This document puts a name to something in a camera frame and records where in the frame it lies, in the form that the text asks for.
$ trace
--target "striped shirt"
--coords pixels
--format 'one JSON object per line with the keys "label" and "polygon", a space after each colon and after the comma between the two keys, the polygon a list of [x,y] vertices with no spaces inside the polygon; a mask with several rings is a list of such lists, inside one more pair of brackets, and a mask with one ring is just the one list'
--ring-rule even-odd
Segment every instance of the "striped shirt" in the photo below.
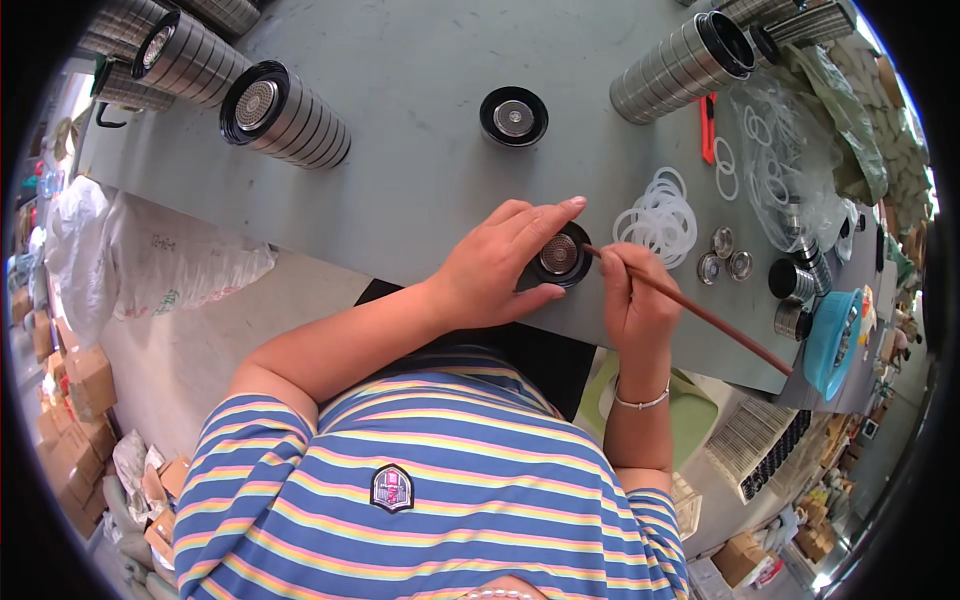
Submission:
{"label": "striped shirt", "polygon": [[687,596],[669,496],[624,493],[593,440],[486,354],[402,359],[317,423],[228,398],[174,540],[181,598],[456,598],[503,575],[549,598]]}

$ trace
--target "green stool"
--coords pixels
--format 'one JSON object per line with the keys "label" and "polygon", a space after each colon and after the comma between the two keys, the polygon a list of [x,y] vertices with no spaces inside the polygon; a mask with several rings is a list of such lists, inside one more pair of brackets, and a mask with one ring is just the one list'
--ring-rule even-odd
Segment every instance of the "green stool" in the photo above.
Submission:
{"label": "green stool", "polygon": [[[620,371],[616,352],[607,350],[600,371],[584,388],[577,416],[585,420],[599,435],[607,420],[600,414],[600,395]],[[670,371],[670,430],[673,433],[673,470],[678,471],[690,455],[704,442],[717,419],[719,410],[707,394],[677,369]]]}

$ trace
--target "small metal disc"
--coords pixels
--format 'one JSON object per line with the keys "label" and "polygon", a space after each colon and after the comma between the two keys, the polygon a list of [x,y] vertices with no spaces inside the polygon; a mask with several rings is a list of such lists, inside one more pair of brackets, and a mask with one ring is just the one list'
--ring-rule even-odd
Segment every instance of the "small metal disc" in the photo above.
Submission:
{"label": "small metal disc", "polygon": [[234,116],[237,125],[245,132],[263,125],[276,104],[276,83],[269,80],[253,82],[237,101]]}
{"label": "small metal disc", "polygon": [[505,135],[521,137],[534,127],[534,112],[519,100],[508,100],[493,109],[493,124]]}
{"label": "small metal disc", "polygon": [[734,252],[727,259],[727,270],[734,281],[743,281],[754,271],[754,256],[742,250]]}
{"label": "small metal disc", "polygon": [[569,273],[577,264],[577,245],[569,235],[554,235],[540,251],[540,264],[553,275]]}
{"label": "small metal disc", "polygon": [[726,260],[733,254],[733,231],[730,228],[717,228],[710,237],[713,251],[720,258]]}
{"label": "small metal disc", "polygon": [[697,262],[697,276],[706,285],[713,285],[720,277],[720,257],[707,252]]}
{"label": "small metal disc", "polygon": [[154,38],[150,40],[150,43],[147,44],[147,49],[143,53],[143,66],[150,67],[154,65],[154,62],[156,62],[156,59],[163,53],[163,48],[166,47],[167,42],[170,41],[170,38],[176,30],[177,28],[175,26],[167,25],[156,33]]}

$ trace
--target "woman's left hand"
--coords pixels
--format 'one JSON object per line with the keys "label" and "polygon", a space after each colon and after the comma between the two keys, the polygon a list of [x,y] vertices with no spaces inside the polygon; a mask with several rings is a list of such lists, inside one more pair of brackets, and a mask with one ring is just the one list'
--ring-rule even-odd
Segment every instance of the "woman's left hand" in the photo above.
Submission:
{"label": "woman's left hand", "polygon": [[542,283],[518,293],[516,282],[530,259],[586,205],[580,196],[541,206],[520,200],[501,204],[423,283],[445,324],[450,329],[505,324],[562,298],[559,285]]}

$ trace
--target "woman's right hand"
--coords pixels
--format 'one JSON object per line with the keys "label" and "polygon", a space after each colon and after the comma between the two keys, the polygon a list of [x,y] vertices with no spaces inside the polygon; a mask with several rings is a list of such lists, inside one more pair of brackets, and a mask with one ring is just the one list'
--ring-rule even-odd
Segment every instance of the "woman's right hand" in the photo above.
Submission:
{"label": "woman's right hand", "polygon": [[[660,259],[644,246],[611,244],[600,253],[607,295],[605,321],[607,334],[620,355],[621,391],[634,391],[635,402],[651,401],[662,393],[670,377],[670,338],[683,309],[627,275],[627,265],[667,287],[680,288]],[[625,378],[630,385],[622,385]]]}

